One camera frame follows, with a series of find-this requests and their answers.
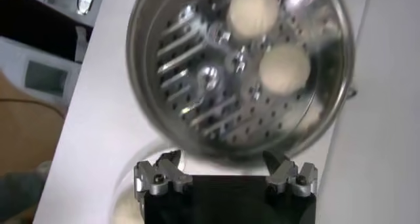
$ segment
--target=steamed bun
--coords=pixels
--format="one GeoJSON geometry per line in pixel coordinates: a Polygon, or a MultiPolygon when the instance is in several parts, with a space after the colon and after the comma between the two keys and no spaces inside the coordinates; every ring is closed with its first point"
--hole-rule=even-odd
{"type": "Polygon", "coordinates": [[[231,0],[228,23],[235,37],[252,39],[274,27],[278,10],[278,0],[231,0]]]}
{"type": "Polygon", "coordinates": [[[112,224],[142,224],[143,217],[140,213],[140,204],[137,202],[134,193],[134,186],[127,189],[119,197],[114,214],[112,216],[112,224]]]}
{"type": "Polygon", "coordinates": [[[278,95],[290,95],[303,88],[309,73],[308,55],[291,44],[274,46],[264,54],[259,68],[262,85],[278,95]]]}
{"type": "Polygon", "coordinates": [[[291,106],[291,109],[284,114],[282,119],[282,129],[284,131],[292,131],[296,127],[296,131],[304,132],[320,120],[321,113],[324,111],[322,103],[317,97],[315,97],[307,109],[309,101],[310,96],[303,97],[299,102],[291,106]]]}

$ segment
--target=digital display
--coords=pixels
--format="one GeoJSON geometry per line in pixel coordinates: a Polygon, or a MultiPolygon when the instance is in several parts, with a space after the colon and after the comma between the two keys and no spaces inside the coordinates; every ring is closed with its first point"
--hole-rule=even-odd
{"type": "Polygon", "coordinates": [[[29,61],[25,86],[30,89],[62,97],[67,74],[64,70],[29,61]]]}

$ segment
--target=white countertop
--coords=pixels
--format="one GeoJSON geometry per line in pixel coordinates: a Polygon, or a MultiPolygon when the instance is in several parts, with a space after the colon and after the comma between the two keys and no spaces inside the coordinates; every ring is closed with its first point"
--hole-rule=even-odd
{"type": "Polygon", "coordinates": [[[420,0],[371,0],[319,223],[420,223],[420,0]]]}

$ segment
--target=metal bracket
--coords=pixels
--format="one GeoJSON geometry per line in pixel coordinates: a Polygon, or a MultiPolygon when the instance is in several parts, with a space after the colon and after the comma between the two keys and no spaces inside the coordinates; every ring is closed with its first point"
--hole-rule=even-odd
{"type": "Polygon", "coordinates": [[[286,185],[297,175],[297,166],[290,160],[284,160],[280,167],[266,178],[269,185],[275,186],[277,194],[285,191],[286,185]]]}
{"type": "Polygon", "coordinates": [[[318,188],[318,169],[314,164],[304,163],[296,178],[291,182],[291,190],[295,196],[307,197],[316,194],[318,188]]]}
{"type": "Polygon", "coordinates": [[[311,193],[316,194],[318,170],[314,164],[304,163],[298,174],[298,167],[283,154],[264,151],[262,156],[270,172],[266,181],[270,186],[275,187],[277,194],[285,192],[288,185],[296,196],[307,197],[311,193]]]}
{"type": "Polygon", "coordinates": [[[87,51],[87,36],[86,29],[82,26],[76,26],[77,42],[76,42],[76,52],[74,56],[74,61],[82,63],[85,58],[87,51]]]}
{"type": "Polygon", "coordinates": [[[349,100],[357,95],[357,89],[354,85],[348,88],[346,99],[349,100]]]}
{"type": "Polygon", "coordinates": [[[192,176],[181,172],[170,160],[158,160],[155,166],[148,161],[137,163],[134,168],[136,199],[142,201],[146,192],[160,196],[168,192],[169,182],[179,193],[184,192],[186,185],[192,184],[192,176]]]}

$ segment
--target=wooden surface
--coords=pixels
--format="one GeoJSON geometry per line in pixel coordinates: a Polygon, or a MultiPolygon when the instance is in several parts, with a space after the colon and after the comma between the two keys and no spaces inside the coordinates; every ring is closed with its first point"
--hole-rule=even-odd
{"type": "MultiPolygon", "coordinates": [[[[0,99],[35,100],[17,90],[0,72],[0,99]]],[[[0,101],[0,175],[31,171],[52,160],[63,119],[53,110],[0,101]]]]}

